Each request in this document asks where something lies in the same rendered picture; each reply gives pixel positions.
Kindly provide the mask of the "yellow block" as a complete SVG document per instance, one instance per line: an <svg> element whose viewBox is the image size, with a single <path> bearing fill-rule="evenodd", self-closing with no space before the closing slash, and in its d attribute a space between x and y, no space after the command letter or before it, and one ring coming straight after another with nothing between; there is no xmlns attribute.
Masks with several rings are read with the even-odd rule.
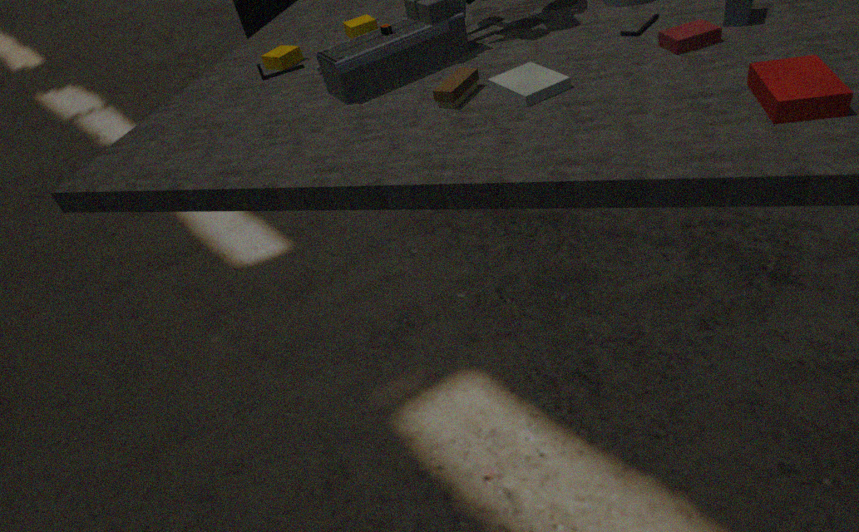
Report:
<svg viewBox="0 0 859 532"><path fill-rule="evenodd" d="M265 69L283 71L304 58L301 47L280 46L262 56Z"/></svg>
<svg viewBox="0 0 859 532"><path fill-rule="evenodd" d="M370 17L369 15L358 17L353 20L342 23L346 35L348 37L351 37L351 39L378 30L378 21L376 21L376 19Z"/></svg>

